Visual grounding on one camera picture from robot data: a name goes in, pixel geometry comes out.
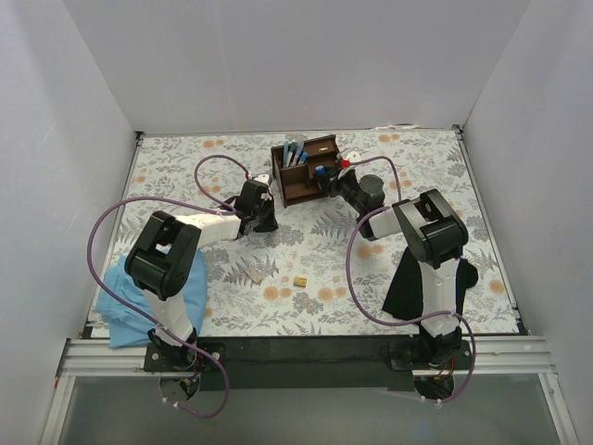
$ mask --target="black cloth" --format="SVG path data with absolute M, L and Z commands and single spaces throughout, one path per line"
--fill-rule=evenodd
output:
M 477 282 L 477 269 L 462 258 L 457 267 L 455 281 L 458 314 L 463 312 L 466 290 L 474 287 Z M 412 256 L 410 248 L 406 248 L 401 257 L 396 274 L 387 291 L 383 311 L 399 320 L 411 320 L 423 314 L 423 279 L 420 265 Z

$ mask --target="white enclosure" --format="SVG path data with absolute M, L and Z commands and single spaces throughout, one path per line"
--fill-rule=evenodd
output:
M 0 1 L 0 443 L 41 437 L 134 131 L 394 123 L 465 124 L 519 309 L 593 442 L 592 22 L 587 0 Z
M 134 130 L 464 123 L 527 0 L 66 0 Z
M 59 0 L 0 2 L 0 30 L 0 443 L 12 445 L 41 435 L 93 295 L 86 239 L 121 196 L 134 138 Z

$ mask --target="wooden box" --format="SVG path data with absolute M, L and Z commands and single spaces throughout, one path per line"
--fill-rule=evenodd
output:
M 313 172 L 320 165 L 333 168 L 340 153 L 335 143 L 335 134 L 304 141 L 303 151 L 307 152 L 307 161 L 304 164 L 285 168 L 284 145 L 271 148 L 271 172 L 278 183 L 284 207 L 325 197 L 317 186 Z

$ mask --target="cable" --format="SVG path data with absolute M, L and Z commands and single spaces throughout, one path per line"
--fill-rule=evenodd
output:
M 194 169 L 194 180 L 196 181 L 196 185 L 197 188 L 200 189 L 200 192 L 202 192 L 204 195 L 206 195 L 207 197 L 209 197 L 210 199 L 212 199 L 214 202 L 216 202 L 218 205 L 223 206 L 224 208 L 228 209 L 228 211 L 231 214 L 235 214 L 237 212 L 237 210 L 229 203 L 224 202 L 219 200 L 217 197 L 212 196 L 203 186 L 202 184 L 199 182 L 199 180 L 197 179 L 197 171 L 199 170 L 199 168 L 201 167 L 201 165 L 206 162 L 207 160 L 211 160 L 211 159 L 226 159 L 229 160 L 230 162 L 235 163 L 236 165 L 238 165 L 239 167 L 241 167 L 243 169 L 243 171 L 245 172 L 245 178 L 249 179 L 249 170 L 247 169 L 247 167 L 245 165 L 243 165 L 241 162 L 239 162 L 236 159 L 231 158 L 230 156 L 226 156 L 226 155 L 210 155 L 210 156 L 206 156 L 205 158 L 201 159 L 197 165 L 196 168 Z
M 470 379 L 472 378 L 473 370 L 475 368 L 475 354 L 477 352 L 477 349 L 475 347 L 475 337 L 473 335 L 472 328 L 470 327 L 470 324 L 467 322 L 467 320 L 465 320 L 465 318 L 463 318 L 461 315 L 459 315 L 456 312 L 451 312 L 451 311 L 436 311 L 436 312 L 427 313 L 426 315 L 423 315 L 421 317 L 414 318 L 412 320 L 407 320 L 407 321 L 402 321 L 402 322 L 385 322 L 383 320 L 380 320 L 380 319 L 378 319 L 378 318 L 373 317 L 372 315 L 370 315 L 362 307 L 362 304 L 360 304 L 359 298 L 357 297 L 356 292 L 354 291 L 354 286 L 352 284 L 352 272 L 350 271 L 350 258 L 352 256 L 352 247 L 354 246 L 354 239 L 356 238 L 356 235 L 359 232 L 359 230 L 362 227 L 362 225 L 365 224 L 372 216 L 374 216 L 374 215 L 376 215 L 378 213 L 381 213 L 382 211 L 388 210 L 388 209 L 390 209 L 390 208 L 389 207 L 381 207 L 380 209 L 373 210 L 372 212 L 370 212 L 370 213 L 364 215 L 362 218 L 360 218 L 359 223 L 357 224 L 356 228 L 354 229 L 354 232 L 352 232 L 352 236 L 350 237 L 350 240 L 348 241 L 348 247 L 347 247 L 347 251 L 346 251 L 346 279 L 347 279 L 347 283 L 348 283 L 348 289 L 350 290 L 350 295 L 352 296 L 352 299 L 354 300 L 354 304 L 356 304 L 356 307 L 359 308 L 359 310 L 362 312 L 362 314 L 365 317 L 367 317 L 372 322 L 375 322 L 375 323 L 378 323 L 378 324 L 382 324 L 383 326 L 398 327 L 398 326 L 406 326 L 408 324 L 417 324 L 417 323 L 421 322 L 422 320 L 426 320 L 428 318 L 436 317 L 437 315 L 453 315 L 454 317 L 456 317 L 460 322 L 462 322 L 465 325 L 465 328 L 467 329 L 467 332 L 468 332 L 468 334 L 470 336 L 470 340 L 472 342 L 472 352 L 473 352 L 473 354 L 472 354 L 472 361 L 470 363 L 470 370 L 468 371 L 467 376 L 465 377 L 465 380 L 461 384 L 460 389 L 458 391 L 456 391 L 454 394 L 451 394 L 446 399 L 441 400 L 443 402 L 445 402 L 445 401 L 454 401 L 455 399 L 457 399 L 459 397 L 459 395 L 469 385 Z
M 396 177 L 396 186 L 397 186 L 397 200 L 401 201 L 401 186 L 399 185 L 399 176 L 397 176 L 397 169 L 396 169 L 396 164 L 393 163 L 393 160 L 391 160 L 391 158 L 388 158 L 387 156 L 373 156 L 372 158 L 368 158 L 368 159 L 364 159 L 364 160 L 359 160 L 358 162 L 351 162 L 350 165 L 362 165 L 362 164 L 367 164 L 369 162 L 372 162 L 374 160 L 378 160 L 378 159 L 383 159 L 386 160 L 387 162 L 389 162 L 389 165 L 391 166 L 391 170 L 393 171 L 393 175 Z
M 441 370 L 438 372 L 438 374 L 435 375 L 430 375 L 428 378 L 439 378 L 443 372 L 445 371 L 445 368 L 447 367 L 447 364 L 443 364 L 443 366 L 441 367 Z
M 118 301 L 119 303 L 123 304 L 125 307 L 139 313 L 140 315 L 142 315 L 143 317 L 145 317 L 147 320 L 149 320 L 150 322 L 154 323 L 155 325 L 159 326 L 162 328 L 162 330 L 172 339 L 174 339 L 175 341 L 181 343 L 182 345 L 184 345 L 185 347 L 187 347 L 190 350 L 194 350 L 195 352 L 197 352 L 198 354 L 202 355 L 203 357 L 206 357 L 207 359 L 209 359 L 210 361 L 212 361 L 217 368 L 219 368 L 219 370 L 221 371 L 222 374 L 222 378 L 224 380 L 224 396 L 222 398 L 222 402 L 219 405 L 219 407 L 214 410 L 212 413 L 201 413 L 197 410 L 195 410 L 194 408 L 192 408 L 191 406 L 185 405 L 184 403 L 180 403 L 176 400 L 171 400 L 171 399 L 163 399 L 164 401 L 169 402 L 170 404 L 172 404 L 175 407 L 179 407 L 182 410 L 187 411 L 188 413 L 191 413 L 193 415 L 196 415 L 197 417 L 201 417 L 204 419 L 210 419 L 212 417 L 215 417 L 216 415 L 218 415 L 222 409 L 224 408 L 224 405 L 226 405 L 227 400 L 229 399 L 229 391 L 231 388 L 231 383 L 229 381 L 229 376 L 226 374 L 226 371 L 224 369 L 224 367 L 222 366 L 222 364 L 216 360 L 214 357 L 212 357 L 209 353 L 207 353 L 206 351 L 198 348 L 195 345 L 192 345 L 184 340 L 181 340 L 179 337 L 175 336 L 169 329 L 166 329 L 164 326 L 162 326 L 158 320 L 153 317 L 152 315 L 150 315 L 148 312 L 143 311 L 142 309 L 134 306 L 133 304 L 131 304 L 130 302 L 126 301 L 125 299 L 123 299 L 122 297 L 120 297 L 118 294 L 116 294 L 113 290 L 111 290 L 109 287 L 107 287 L 107 285 L 103 282 L 103 280 L 101 279 L 101 277 L 98 275 L 98 273 L 96 272 L 95 266 L 93 265 L 93 242 L 95 241 L 95 235 L 96 232 L 99 228 L 99 226 L 101 225 L 101 223 L 105 220 L 105 218 L 109 215 L 109 213 L 111 213 L 113 210 L 118 209 L 119 207 L 125 206 L 126 204 L 129 204 L 131 202 L 137 202 L 137 201 L 160 201 L 160 202 L 166 202 L 168 204 L 174 204 L 176 206 L 182 206 L 182 207 L 186 207 L 188 209 L 192 209 L 192 210 L 198 210 L 198 211 L 204 211 L 205 213 L 210 213 L 210 214 L 222 214 L 222 215 L 229 215 L 231 214 L 230 212 L 217 212 L 216 210 L 210 210 L 210 209 L 203 209 L 201 207 L 198 206 L 194 206 L 192 204 L 186 204 L 184 202 L 181 201 L 177 201 L 175 199 L 168 199 L 165 197 L 129 197 L 127 199 L 123 199 L 122 201 L 118 202 L 117 204 L 114 204 L 113 206 L 109 207 L 107 210 L 105 210 L 101 216 L 99 216 L 99 218 L 96 220 L 95 225 L 93 226 L 93 229 L 91 230 L 91 234 L 89 235 L 89 240 L 88 243 L 86 245 L 86 263 L 89 267 L 89 271 L 91 272 L 91 276 L 94 278 L 94 280 L 97 282 L 97 284 L 103 289 L 105 290 L 112 298 L 114 298 L 116 301 Z
M 451 358 L 451 369 L 448 370 L 447 375 L 443 378 L 449 378 L 453 375 L 453 371 L 455 370 L 455 359 Z

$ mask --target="floral pattern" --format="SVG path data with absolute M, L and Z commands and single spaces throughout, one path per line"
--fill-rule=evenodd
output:
M 319 137 L 319 133 L 307 137 Z M 270 172 L 270 147 L 289 134 L 147 137 L 139 148 L 128 197 L 152 195 L 214 208 L 197 191 L 194 167 L 207 155 L 223 153 L 244 163 L 251 172 Z M 438 188 L 468 226 L 470 242 L 465 256 L 480 274 L 467 293 L 464 315 L 476 332 L 517 332 L 513 310 L 502 282 L 498 259 L 490 243 L 472 182 L 452 131 L 414 130 L 400 133 L 339 133 L 340 149 L 357 149 L 362 157 L 387 155 L 400 175 L 403 197 L 417 197 Z M 387 162 L 359 166 L 357 174 L 374 173 L 385 181 L 386 203 L 397 200 L 397 184 Z M 244 175 L 230 162 L 215 159 L 204 164 L 200 182 L 218 197 L 236 195 Z M 356 213 L 341 198 L 324 198 L 284 209 L 277 184 L 275 197 L 278 231 L 252 234 L 237 241 L 203 248 L 208 265 L 208 309 L 201 336 L 318 336 L 374 335 L 417 332 L 414 326 L 390 328 L 367 320 L 347 291 L 345 256 Z M 129 251 L 149 215 L 165 210 L 181 215 L 192 210 L 160 202 L 142 201 L 124 211 L 112 252 L 115 264 Z M 384 320 L 381 307 L 391 278 L 406 247 L 401 235 L 375 242 L 357 237 L 352 276 L 360 301 Z M 250 268 L 263 280 L 255 284 Z M 307 286 L 293 286 L 295 276 Z M 94 310 L 93 337 L 108 337 L 108 326 Z

